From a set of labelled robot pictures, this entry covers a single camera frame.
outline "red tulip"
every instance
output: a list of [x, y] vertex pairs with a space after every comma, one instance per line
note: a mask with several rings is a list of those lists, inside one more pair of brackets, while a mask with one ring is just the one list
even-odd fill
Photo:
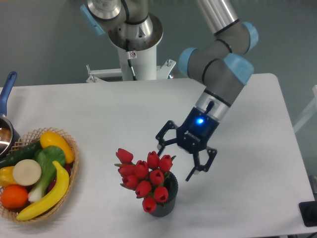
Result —
[[135, 176], [138, 179], [145, 179], [149, 174], [148, 163], [142, 160], [139, 160], [135, 166]]
[[150, 173], [150, 181], [154, 186], [160, 185], [164, 181], [164, 174], [161, 170], [154, 170]]
[[144, 211], [153, 212], [157, 207], [157, 203], [155, 202], [153, 197], [146, 197], [142, 202], [142, 206]]
[[123, 164], [130, 164], [133, 159], [133, 154], [121, 148], [118, 149], [118, 152], [116, 152], [115, 155]]
[[168, 191], [166, 187], [157, 187], [154, 190], [154, 198], [156, 202], [165, 202], [168, 198]]
[[152, 170], [156, 170], [159, 167], [159, 156], [155, 151], [148, 154], [148, 166]]
[[122, 182], [125, 185], [125, 187], [128, 189], [135, 189], [139, 184], [139, 180], [137, 177], [135, 177], [135, 175], [129, 175], [127, 177], [123, 177]]
[[137, 195], [137, 197], [145, 197], [149, 194], [149, 192], [151, 192], [151, 190], [152, 186], [150, 182], [143, 180], [138, 184], [137, 188], [135, 189], [135, 194]]
[[122, 177], [134, 175], [134, 165], [120, 165], [118, 172]]
[[168, 172], [172, 165], [173, 163], [170, 155], [164, 155], [159, 161], [159, 168], [162, 172]]

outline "yellow banana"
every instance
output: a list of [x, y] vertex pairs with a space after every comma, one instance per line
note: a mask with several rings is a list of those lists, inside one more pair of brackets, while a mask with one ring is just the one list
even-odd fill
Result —
[[69, 186], [68, 172], [59, 162], [53, 161], [53, 164], [57, 170], [55, 186], [39, 201], [24, 208], [16, 217], [18, 221], [27, 221], [41, 215], [57, 204], [65, 195]]

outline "woven basket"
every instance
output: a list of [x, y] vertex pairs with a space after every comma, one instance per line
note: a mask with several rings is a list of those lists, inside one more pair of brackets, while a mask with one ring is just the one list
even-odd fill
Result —
[[[8, 210], [8, 209], [4, 208], [0, 202], [0, 213], [1, 213], [2, 217], [7, 218], [8, 220], [10, 220], [14, 223], [20, 223], [20, 224], [34, 223], [34, 222], [42, 221], [45, 218], [52, 215], [53, 213], [55, 213], [60, 208], [60, 206], [64, 203], [66, 198], [68, 197], [69, 192], [72, 189], [74, 181], [76, 179], [77, 172], [78, 172], [78, 164], [79, 164], [78, 147], [77, 147], [77, 144], [74, 141], [74, 139], [63, 130], [59, 130], [59, 129], [55, 129], [55, 128], [48, 128], [48, 129], [47, 128], [43, 128], [43, 129], [40, 128], [40, 129], [34, 130], [33, 132], [29, 132], [27, 135], [24, 135], [22, 138], [19, 138], [19, 140], [14, 144], [14, 146], [12, 146], [11, 150], [9, 151], [9, 154], [11, 154], [13, 151], [19, 150], [23, 146], [26, 146], [32, 142], [39, 140], [40, 136], [46, 131], [53, 131], [53, 132], [56, 132], [57, 134], [61, 135], [66, 140], [68, 145], [72, 148], [72, 151], [74, 154], [74, 162], [73, 162], [73, 167], [72, 167], [72, 171], [71, 171], [71, 176], [69, 177], [69, 187], [68, 187], [64, 197], [53, 208], [51, 208], [49, 211], [43, 213], [42, 215], [37, 216], [37, 217], [30, 219], [28, 221], [23, 221], [23, 222], [18, 221], [16, 219], [16, 216], [18, 215], [19, 211]], [[2, 186], [0, 186], [0, 195], [2, 194], [3, 190], [4, 190], [4, 188]]]

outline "white table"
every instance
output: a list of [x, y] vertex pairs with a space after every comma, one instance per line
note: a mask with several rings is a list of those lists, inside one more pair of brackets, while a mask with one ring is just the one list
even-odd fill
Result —
[[80, 170], [62, 209], [47, 221], [16, 225], [10, 238], [248, 238], [316, 232], [298, 203], [314, 199], [277, 78], [256, 74], [211, 137], [218, 154], [208, 173], [186, 176], [192, 156], [176, 145], [179, 193], [171, 214], [152, 217], [122, 188], [113, 165], [119, 147], [146, 160], [155, 135], [181, 125], [204, 86], [191, 79], [15, 87], [8, 119], [20, 134], [64, 129], [77, 141]]

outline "green vegetable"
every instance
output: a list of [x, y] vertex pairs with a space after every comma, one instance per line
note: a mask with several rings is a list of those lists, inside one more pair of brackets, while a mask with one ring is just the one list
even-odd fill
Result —
[[53, 161], [58, 161], [60, 165], [64, 166], [65, 154], [59, 147], [49, 146], [38, 153], [34, 160], [40, 164], [42, 174], [29, 192], [30, 202], [36, 202], [44, 197], [47, 187], [56, 177], [56, 168], [53, 165]]
[[4, 167], [14, 166], [21, 160], [33, 159], [35, 152], [41, 149], [40, 141], [33, 142], [21, 148], [20, 150], [14, 151], [12, 154], [5, 156], [0, 160], [0, 169]]

